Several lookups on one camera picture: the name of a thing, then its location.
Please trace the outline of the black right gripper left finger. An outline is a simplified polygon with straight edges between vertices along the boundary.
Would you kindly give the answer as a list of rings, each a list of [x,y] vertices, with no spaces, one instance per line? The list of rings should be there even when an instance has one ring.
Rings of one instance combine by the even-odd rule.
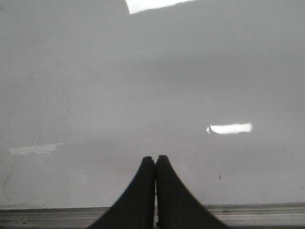
[[[152,229],[155,208],[155,163],[142,159],[132,181],[117,201],[90,229]]]

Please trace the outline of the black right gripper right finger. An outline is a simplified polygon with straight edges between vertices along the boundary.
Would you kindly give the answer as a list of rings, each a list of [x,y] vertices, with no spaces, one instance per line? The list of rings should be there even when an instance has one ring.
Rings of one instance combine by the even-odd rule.
[[[159,228],[229,228],[196,200],[177,176],[167,156],[158,157],[155,169]]]

